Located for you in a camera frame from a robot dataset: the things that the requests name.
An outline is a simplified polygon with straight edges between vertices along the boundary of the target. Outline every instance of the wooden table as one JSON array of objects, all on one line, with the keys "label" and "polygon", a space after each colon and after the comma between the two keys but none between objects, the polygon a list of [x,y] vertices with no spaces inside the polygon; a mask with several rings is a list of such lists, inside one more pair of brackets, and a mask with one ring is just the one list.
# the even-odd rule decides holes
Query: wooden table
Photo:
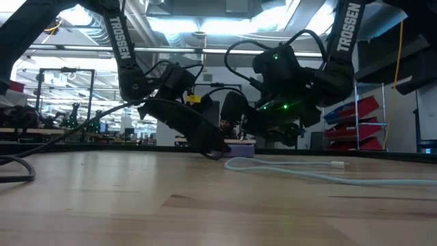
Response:
[{"label": "wooden table", "polygon": [[[318,156],[346,178],[437,179],[437,165]],[[1,245],[436,245],[437,187],[356,187],[238,173],[199,154],[71,152],[0,184]],[[0,175],[21,170],[0,167]]]}]

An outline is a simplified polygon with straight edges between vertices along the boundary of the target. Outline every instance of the white cable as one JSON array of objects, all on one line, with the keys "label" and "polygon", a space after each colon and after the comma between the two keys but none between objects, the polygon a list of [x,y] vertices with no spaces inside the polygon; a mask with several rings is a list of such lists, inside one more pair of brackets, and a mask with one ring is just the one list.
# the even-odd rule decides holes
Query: white cable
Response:
[{"label": "white cable", "polygon": [[265,165],[314,165],[317,164],[323,164],[323,165],[339,165],[340,162],[306,162],[303,164],[303,162],[293,162],[293,161],[285,161],[285,162],[275,162],[275,161],[263,161],[258,159],[250,159],[250,158],[244,158],[244,157],[235,157],[232,158],[225,163],[225,168],[231,171],[235,172],[247,172],[247,171],[271,171],[271,172],[279,172],[282,174],[292,174],[297,176],[303,176],[308,178],[317,178],[320,180],[326,180],[331,182],[338,182],[340,184],[345,185],[423,185],[423,186],[434,186],[437,185],[437,180],[414,180],[414,179],[393,179],[393,180],[350,180],[347,178],[336,178],[331,177],[327,175],[322,174],[313,174],[309,172],[301,172],[301,171],[294,171],[290,169],[284,169],[279,167],[232,167],[230,165],[231,162],[236,161],[251,161],[251,162],[258,162]]}]

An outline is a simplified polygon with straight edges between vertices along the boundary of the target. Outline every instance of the purple object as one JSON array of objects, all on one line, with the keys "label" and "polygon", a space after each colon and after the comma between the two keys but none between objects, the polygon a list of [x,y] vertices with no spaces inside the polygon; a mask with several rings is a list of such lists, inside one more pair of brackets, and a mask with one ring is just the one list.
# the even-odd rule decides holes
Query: purple object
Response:
[{"label": "purple object", "polygon": [[[231,151],[225,153],[223,157],[253,157],[255,155],[255,147],[253,145],[229,145]],[[211,155],[214,157],[219,157],[221,152],[212,151]]]}]

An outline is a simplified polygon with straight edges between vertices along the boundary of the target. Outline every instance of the ceiling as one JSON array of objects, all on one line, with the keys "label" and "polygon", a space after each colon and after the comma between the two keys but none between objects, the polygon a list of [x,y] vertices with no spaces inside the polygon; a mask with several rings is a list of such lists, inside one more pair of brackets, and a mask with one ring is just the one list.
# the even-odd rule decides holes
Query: ceiling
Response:
[{"label": "ceiling", "polygon": [[[0,24],[4,23],[24,0],[0,0]],[[126,0],[128,28],[136,47],[205,47],[209,49],[226,49],[240,40],[256,40],[267,46],[277,46],[301,29],[310,28],[322,38],[329,33],[333,21],[333,9],[337,0],[282,0],[275,1],[275,8],[265,9],[259,0],[164,0],[159,5],[149,4],[147,0]],[[395,8],[381,3],[372,3],[366,7],[360,39],[370,39],[390,28],[394,16],[399,13]],[[76,6],[60,14],[62,26],[56,35],[41,34],[35,44],[108,46],[106,29],[101,16]],[[206,39],[199,39],[192,31],[205,31]],[[316,43],[303,36],[293,44],[295,51],[319,52]],[[244,44],[238,49],[256,50],[251,44]],[[137,52],[140,67],[147,70],[160,59],[170,59],[181,64],[203,62],[204,74],[213,74],[213,82],[242,83],[223,67],[223,55],[196,54],[153,54]],[[251,71],[253,56],[231,55],[231,66]],[[301,59],[303,66],[315,66],[319,59]],[[101,51],[35,51],[28,50],[16,62],[16,78],[26,85],[25,92],[33,96],[38,85],[36,75],[39,68],[90,68],[97,71],[94,83],[92,113],[120,104],[118,94],[117,64],[113,55]],[[62,87],[64,90],[42,90],[46,102],[43,107],[47,113],[56,110],[69,111],[72,100],[83,101],[87,106],[90,76],[60,74],[52,72],[46,76],[43,87]],[[148,127],[156,123],[152,118],[139,121],[136,110],[129,113],[135,124]],[[126,112],[118,111],[106,120],[121,122]]]}]

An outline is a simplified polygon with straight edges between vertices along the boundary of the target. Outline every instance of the table surface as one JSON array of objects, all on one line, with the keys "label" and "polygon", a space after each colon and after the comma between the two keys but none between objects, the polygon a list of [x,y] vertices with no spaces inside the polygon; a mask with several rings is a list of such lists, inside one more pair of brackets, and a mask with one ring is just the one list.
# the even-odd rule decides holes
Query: table surface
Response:
[{"label": "table surface", "polygon": [[[437,165],[320,156],[346,178],[437,179]],[[358,187],[225,170],[168,152],[70,152],[27,158],[37,177],[0,184],[2,245],[435,245],[437,187]],[[0,175],[22,171],[0,167]]]}]

